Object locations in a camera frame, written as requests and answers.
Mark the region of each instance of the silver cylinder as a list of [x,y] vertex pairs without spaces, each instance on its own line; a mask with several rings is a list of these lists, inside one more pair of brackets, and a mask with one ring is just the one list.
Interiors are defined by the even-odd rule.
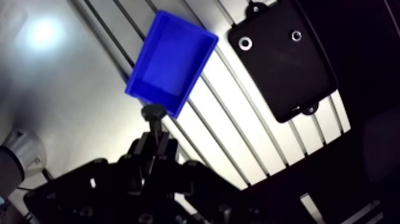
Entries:
[[24,171],[26,171],[37,158],[42,160],[43,165],[46,162],[44,158],[45,154],[43,153],[45,151],[43,144],[40,139],[29,130],[12,130],[3,142],[3,146],[7,147],[15,154]]

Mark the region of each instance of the blue container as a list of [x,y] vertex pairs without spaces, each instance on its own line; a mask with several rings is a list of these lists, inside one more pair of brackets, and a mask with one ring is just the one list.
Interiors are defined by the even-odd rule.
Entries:
[[165,11],[158,11],[125,93],[162,104],[177,118],[218,37]]

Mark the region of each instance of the black knob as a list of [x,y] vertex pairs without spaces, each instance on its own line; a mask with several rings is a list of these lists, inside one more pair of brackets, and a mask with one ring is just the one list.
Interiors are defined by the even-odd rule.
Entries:
[[149,104],[142,109],[142,116],[147,122],[160,121],[167,115],[167,111],[161,104]]

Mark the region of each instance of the bright light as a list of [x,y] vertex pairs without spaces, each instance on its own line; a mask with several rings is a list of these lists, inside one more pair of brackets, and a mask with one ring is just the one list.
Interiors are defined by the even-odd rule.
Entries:
[[61,28],[57,21],[42,19],[33,24],[29,32],[29,44],[36,49],[55,46],[62,38]]

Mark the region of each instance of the mounting hole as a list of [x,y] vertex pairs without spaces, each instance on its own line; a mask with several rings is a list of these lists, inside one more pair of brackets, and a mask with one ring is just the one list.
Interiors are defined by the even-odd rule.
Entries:
[[248,51],[253,46],[253,41],[247,36],[244,36],[239,39],[239,47],[243,51]]
[[299,30],[294,30],[294,31],[292,31],[292,34],[290,36],[292,38],[292,41],[299,42],[299,41],[301,41],[303,34],[301,34],[301,32]]

